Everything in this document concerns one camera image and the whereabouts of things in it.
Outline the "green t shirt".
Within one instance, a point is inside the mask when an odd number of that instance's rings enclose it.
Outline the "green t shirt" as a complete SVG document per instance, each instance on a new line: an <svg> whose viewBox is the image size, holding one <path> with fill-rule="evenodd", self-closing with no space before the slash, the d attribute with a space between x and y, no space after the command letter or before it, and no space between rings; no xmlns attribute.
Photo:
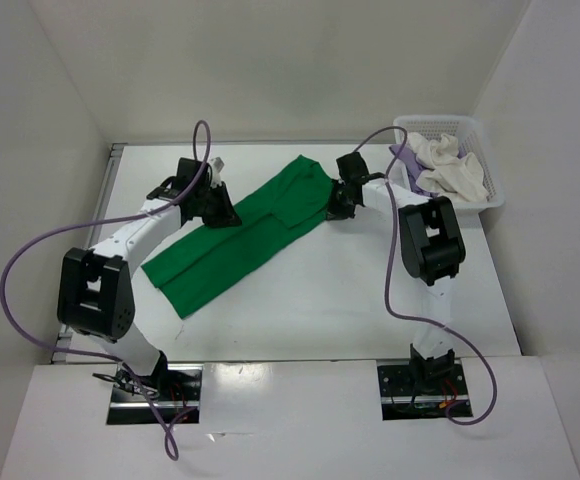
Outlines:
<svg viewBox="0 0 580 480"><path fill-rule="evenodd" d="M235 206L240 226L201 226L142 270L184 319L323 223L331 190L321 164L300 155Z"/></svg>

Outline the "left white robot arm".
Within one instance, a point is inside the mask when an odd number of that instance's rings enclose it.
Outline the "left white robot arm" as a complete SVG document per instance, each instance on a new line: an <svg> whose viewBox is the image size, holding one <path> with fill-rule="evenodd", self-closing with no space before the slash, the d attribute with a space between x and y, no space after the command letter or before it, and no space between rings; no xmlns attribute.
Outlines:
<svg viewBox="0 0 580 480"><path fill-rule="evenodd" d="M92 337L106 354L124 363L136 374L135 389L150 400L164 396L179 380L168 372L165 353L134 324L134 273L157 246L195 217L209 227L241 224L223 182L197 186L172 205L176 193L157 187L137 219L88 250L69 250L62 261L58 320Z"/></svg>

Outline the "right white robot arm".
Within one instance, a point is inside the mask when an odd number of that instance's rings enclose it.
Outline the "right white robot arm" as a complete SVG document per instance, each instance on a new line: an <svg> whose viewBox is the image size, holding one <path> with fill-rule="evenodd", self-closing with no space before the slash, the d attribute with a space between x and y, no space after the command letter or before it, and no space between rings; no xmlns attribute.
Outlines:
<svg viewBox="0 0 580 480"><path fill-rule="evenodd" d="M346 220L358 206L374 209L392 222L384 280L384 305L394 317L416 322L421 329L410 344L409 382L413 395L445 386L455 364L449 325L452 293L466 249L451 202L426 198L383 179L379 174L335 180L326 218ZM425 288L419 314L402 314L391 306L395 259Z"/></svg>

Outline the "white plastic basket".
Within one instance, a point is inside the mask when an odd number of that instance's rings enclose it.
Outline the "white plastic basket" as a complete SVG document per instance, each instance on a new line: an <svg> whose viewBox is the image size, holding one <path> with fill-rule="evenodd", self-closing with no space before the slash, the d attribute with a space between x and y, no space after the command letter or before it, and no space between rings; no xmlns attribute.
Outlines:
<svg viewBox="0 0 580 480"><path fill-rule="evenodd" d="M449 198L457 214L503 204L489 145L475 119L461 115L397 117L391 151L406 168L406 187L424 197Z"/></svg>

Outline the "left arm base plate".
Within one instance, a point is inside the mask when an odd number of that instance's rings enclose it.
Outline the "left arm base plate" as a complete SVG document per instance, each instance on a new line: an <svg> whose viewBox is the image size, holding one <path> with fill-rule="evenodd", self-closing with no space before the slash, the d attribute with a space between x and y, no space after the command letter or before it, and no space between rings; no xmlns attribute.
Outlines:
<svg viewBox="0 0 580 480"><path fill-rule="evenodd" d="M172 421L177 424L198 424L202 366L179 366L170 372L174 376L174 384L167 386L164 391L146 385L149 397L167 424ZM92 376L112 386L106 421L108 425L157 423L147 400L127 372L118 369L114 375L93 373Z"/></svg>

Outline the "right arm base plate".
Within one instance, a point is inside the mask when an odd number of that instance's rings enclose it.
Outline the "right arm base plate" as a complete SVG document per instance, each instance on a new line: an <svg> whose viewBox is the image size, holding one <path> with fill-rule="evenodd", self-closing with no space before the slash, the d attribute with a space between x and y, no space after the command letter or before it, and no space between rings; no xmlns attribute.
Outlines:
<svg viewBox="0 0 580 480"><path fill-rule="evenodd" d="M447 379L428 386L415 385L407 360L381 361L376 367L384 421L444 418L448 407L453 417L473 417L460 361Z"/></svg>

